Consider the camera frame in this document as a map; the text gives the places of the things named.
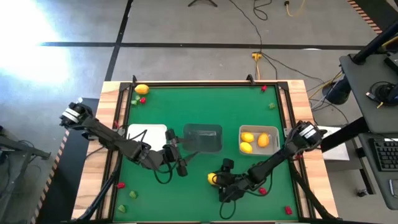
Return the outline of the black striped-edge floor mat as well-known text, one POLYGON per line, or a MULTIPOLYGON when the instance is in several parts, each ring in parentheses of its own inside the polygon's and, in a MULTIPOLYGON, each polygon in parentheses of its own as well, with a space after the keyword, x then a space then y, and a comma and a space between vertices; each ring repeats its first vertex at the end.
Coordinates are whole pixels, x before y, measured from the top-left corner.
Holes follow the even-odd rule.
POLYGON ((66 131, 29 224, 59 224, 72 219, 88 152, 81 131, 66 131))

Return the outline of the white plastic basket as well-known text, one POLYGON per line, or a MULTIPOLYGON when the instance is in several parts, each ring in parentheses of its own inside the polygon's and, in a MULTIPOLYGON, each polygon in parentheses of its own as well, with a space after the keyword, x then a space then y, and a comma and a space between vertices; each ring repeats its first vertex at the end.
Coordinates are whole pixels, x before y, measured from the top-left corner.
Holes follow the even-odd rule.
POLYGON ((147 131, 146 134, 141 134, 135 138, 135 141, 140 141, 149 144, 153 151, 161 151, 163 146, 167 143, 165 132, 167 130, 164 124, 131 124, 127 129, 127 139, 132 139, 134 136, 147 131))

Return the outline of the computer mouse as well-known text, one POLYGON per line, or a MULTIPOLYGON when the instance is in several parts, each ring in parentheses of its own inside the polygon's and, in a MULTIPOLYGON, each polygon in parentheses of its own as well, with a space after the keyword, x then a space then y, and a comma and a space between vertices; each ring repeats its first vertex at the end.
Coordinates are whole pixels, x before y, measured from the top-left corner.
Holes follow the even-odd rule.
POLYGON ((398 198, 398 179, 389 179, 388 183, 391 195, 398 198))

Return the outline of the black monitor pole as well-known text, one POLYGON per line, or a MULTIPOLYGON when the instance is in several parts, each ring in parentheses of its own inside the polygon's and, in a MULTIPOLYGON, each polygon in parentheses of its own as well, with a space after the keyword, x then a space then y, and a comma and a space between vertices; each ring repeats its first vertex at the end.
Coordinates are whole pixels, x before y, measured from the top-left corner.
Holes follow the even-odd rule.
POLYGON ((382 31, 376 38, 374 38, 368 45, 366 45, 362 50, 360 50, 356 55, 354 55, 351 60, 355 64, 363 63, 368 56, 376 52, 383 44, 398 33, 398 19, 389 26, 385 31, 382 31))

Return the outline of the grey desk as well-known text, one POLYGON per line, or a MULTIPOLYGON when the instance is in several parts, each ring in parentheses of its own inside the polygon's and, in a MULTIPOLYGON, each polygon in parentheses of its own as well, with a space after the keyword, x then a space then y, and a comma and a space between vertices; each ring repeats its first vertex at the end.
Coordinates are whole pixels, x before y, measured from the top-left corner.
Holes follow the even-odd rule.
POLYGON ((386 55, 370 55, 355 64, 350 55, 339 58, 341 68, 352 89, 368 129, 372 133, 398 133, 398 106, 381 106, 366 93, 376 82, 398 83, 398 74, 384 62, 386 55))

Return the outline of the black aluminium table frame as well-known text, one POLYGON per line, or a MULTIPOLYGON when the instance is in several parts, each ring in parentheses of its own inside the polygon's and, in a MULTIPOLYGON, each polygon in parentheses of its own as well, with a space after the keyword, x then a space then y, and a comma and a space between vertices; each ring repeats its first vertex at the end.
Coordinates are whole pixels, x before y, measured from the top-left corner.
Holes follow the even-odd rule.
MULTIPOLYGON (((183 87, 231 87, 236 84, 234 80, 193 80, 193 81, 161 81, 162 86, 183 87)), ((310 110, 310 103, 307 98, 307 91, 303 80, 277 80, 279 86, 282 107, 284 109, 283 120, 288 127, 295 121, 303 120, 313 123, 313 113, 310 110)), ((112 127, 115 123, 121 124, 127 117, 130 82, 110 81, 104 82, 99 97, 95 98, 92 108, 96 111, 96 117, 106 126, 112 127)), ((100 191, 108 170, 114 167, 116 154, 105 151, 98 152, 83 164, 79 188, 72 211, 72 218, 78 218, 94 200, 95 195, 100 191)), ((337 216, 338 212, 335 199, 332 193, 329 176, 321 151, 314 150, 306 152, 301 161, 295 162, 296 168, 303 170, 308 184, 320 203, 327 211, 337 216)))

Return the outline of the green table mat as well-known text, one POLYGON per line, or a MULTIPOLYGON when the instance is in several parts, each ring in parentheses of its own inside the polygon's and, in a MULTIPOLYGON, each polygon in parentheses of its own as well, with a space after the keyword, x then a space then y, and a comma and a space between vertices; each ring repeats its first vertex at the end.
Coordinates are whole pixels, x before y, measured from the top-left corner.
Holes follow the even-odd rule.
POLYGON ((297 204, 287 162, 274 169, 267 179, 265 197, 245 194, 233 203, 222 203, 218 191, 207 180, 210 172, 221 167, 225 158, 234 161, 233 172, 246 172, 261 161, 260 156, 247 156, 239 151, 239 128, 242 125, 282 128, 274 86, 265 92, 258 86, 209 88, 151 88, 146 104, 133 106, 130 124, 164 124, 176 135, 193 124, 218 124, 223 128, 223 148, 215 154, 199 154, 187 166, 188 175, 168 175, 167 168, 155 173, 124 159, 116 206, 124 205, 126 213, 114 212, 115 222, 212 222, 212 221, 295 221, 297 204), (138 194, 136 199, 130 191, 138 194), (287 215, 290 206, 293 214, 287 215))

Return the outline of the black keyboard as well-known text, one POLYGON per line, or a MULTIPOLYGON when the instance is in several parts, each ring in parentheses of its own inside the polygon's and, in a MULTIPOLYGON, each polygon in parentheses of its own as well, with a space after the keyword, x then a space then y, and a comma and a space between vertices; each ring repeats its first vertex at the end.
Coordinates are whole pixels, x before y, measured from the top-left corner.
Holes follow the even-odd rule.
POLYGON ((381 172, 398 172, 398 139, 371 139, 376 165, 381 172))

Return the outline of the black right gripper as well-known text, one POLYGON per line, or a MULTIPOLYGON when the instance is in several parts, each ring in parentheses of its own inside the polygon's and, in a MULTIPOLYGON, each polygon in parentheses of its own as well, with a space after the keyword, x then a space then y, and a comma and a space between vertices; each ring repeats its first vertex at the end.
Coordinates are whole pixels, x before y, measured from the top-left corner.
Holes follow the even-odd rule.
POLYGON ((212 186, 218 188, 220 202, 229 203, 236 201, 249 189, 249 182, 246 176, 244 174, 233 174, 231 172, 233 168, 234 161, 225 158, 218 173, 211 173, 211 178, 218 177, 218 184, 212 184, 212 186))

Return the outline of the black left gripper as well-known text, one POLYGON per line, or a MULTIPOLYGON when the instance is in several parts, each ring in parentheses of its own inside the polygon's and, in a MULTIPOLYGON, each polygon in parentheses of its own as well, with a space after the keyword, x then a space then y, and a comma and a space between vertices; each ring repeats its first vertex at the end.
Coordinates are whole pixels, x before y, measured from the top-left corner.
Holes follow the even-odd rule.
POLYGON ((168 144, 163 146, 164 149, 164 161, 174 162, 177 168, 177 174, 181 177, 188 175, 187 163, 190 162, 199 152, 194 152, 190 155, 182 157, 178 144, 190 145, 195 142, 192 138, 180 138, 175 134, 173 129, 168 129, 165 132, 165 137, 168 144))

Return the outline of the light grey plastic basket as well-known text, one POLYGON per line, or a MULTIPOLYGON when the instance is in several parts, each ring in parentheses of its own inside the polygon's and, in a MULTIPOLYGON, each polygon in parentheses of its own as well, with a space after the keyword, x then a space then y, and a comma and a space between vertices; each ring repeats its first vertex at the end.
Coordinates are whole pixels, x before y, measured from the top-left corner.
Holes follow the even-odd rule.
POLYGON ((279 130, 276 127, 242 125, 239 128, 239 144, 243 142, 241 140, 241 133, 243 132, 253 133, 255 137, 255 140, 253 142, 250 142, 250 145, 253 148, 253 152, 252 154, 247 155, 271 156, 280 149, 279 130), (267 147, 259 147, 257 145, 257 138, 261 133, 267 133, 269 135, 270 143, 267 147))

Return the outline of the white box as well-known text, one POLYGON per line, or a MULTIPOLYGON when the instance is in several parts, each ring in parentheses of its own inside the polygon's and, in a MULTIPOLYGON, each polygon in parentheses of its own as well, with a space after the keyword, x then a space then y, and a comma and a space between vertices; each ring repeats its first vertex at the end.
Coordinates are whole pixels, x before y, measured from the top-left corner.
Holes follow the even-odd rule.
MULTIPOLYGON (((328 137, 339 131, 340 127, 332 127, 332 126, 318 126, 319 130, 324 130, 325 134, 323 138, 328 137)), ((347 147, 345 143, 342 143, 326 152, 323 152, 323 158, 327 161, 348 161, 349 155, 347 151, 347 147)))

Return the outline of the orange toy mango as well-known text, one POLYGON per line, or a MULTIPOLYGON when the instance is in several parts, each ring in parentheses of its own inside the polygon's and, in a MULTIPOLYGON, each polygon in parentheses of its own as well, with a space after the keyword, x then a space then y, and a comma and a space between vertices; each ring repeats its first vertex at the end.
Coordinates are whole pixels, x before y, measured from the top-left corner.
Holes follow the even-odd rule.
POLYGON ((261 133, 257 138, 257 145, 259 147, 267 147, 270 143, 270 138, 267 133, 261 133))

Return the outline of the black tripod foot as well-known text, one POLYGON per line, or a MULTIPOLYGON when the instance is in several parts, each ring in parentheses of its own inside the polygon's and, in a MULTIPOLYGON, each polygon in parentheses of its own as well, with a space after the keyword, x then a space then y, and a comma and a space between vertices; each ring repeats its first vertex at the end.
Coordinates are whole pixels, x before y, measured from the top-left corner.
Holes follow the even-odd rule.
POLYGON ((192 7, 195 3, 198 3, 198 2, 206 2, 206 3, 210 4, 213 7, 218 7, 217 3, 215 3, 213 0, 193 0, 187 6, 188 7, 192 7))

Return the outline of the translucent grey plastic basket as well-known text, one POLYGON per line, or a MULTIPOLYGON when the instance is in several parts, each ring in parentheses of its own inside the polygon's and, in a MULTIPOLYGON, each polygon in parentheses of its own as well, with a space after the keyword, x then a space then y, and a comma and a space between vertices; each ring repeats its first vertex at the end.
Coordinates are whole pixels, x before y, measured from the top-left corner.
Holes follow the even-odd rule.
POLYGON ((186 124, 182 145, 190 152, 220 152, 223 148, 223 128, 219 124, 186 124))

